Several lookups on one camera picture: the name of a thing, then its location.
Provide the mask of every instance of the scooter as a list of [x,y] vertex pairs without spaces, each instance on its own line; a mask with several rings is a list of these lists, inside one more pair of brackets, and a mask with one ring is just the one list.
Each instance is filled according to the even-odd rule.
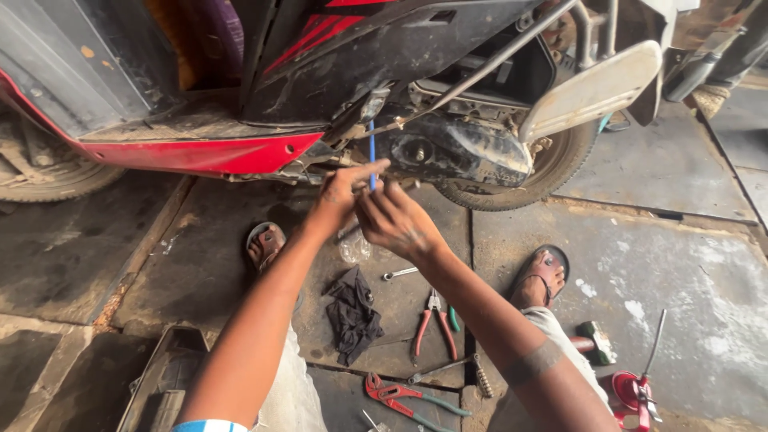
[[125,168],[320,184],[389,158],[475,210],[650,123],[677,10],[654,0],[0,0],[0,200]]

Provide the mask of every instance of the pliers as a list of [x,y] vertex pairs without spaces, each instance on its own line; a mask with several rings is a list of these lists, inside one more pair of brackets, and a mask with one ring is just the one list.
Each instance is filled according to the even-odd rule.
[[416,359],[419,356],[419,348],[422,345],[422,336],[424,336],[424,330],[427,328],[427,324],[429,323],[429,317],[432,316],[432,309],[437,311],[437,316],[440,320],[440,327],[442,327],[442,332],[445,335],[445,339],[447,340],[451,350],[451,359],[456,361],[458,358],[456,355],[456,345],[453,343],[451,330],[448,328],[448,322],[445,320],[447,313],[440,311],[440,297],[437,296],[437,290],[433,288],[432,293],[429,295],[429,300],[427,301],[427,308],[422,313],[422,323],[419,325],[419,332],[416,334],[413,357],[411,358],[413,364],[416,364]]
[[397,397],[418,397],[419,399],[432,402],[433,404],[439,405],[440,407],[443,407],[446,410],[449,410],[452,413],[462,417],[468,417],[472,415],[470,411],[454,407],[448,402],[445,402],[443,399],[438,399],[437,397],[429,396],[428,394],[424,394],[420,391],[403,387],[400,384],[384,386],[384,383],[382,382],[381,378],[379,378],[379,375],[373,372],[369,372],[368,377],[366,377],[366,393],[368,393],[370,397],[378,400],[382,404],[385,404],[387,407],[390,407],[401,414],[405,414],[406,416],[411,417],[414,421],[423,424],[435,432],[453,432],[453,430],[448,429],[447,427],[439,426],[438,424],[434,424],[424,417],[414,413],[413,410],[407,408],[405,405],[399,403],[395,399]]

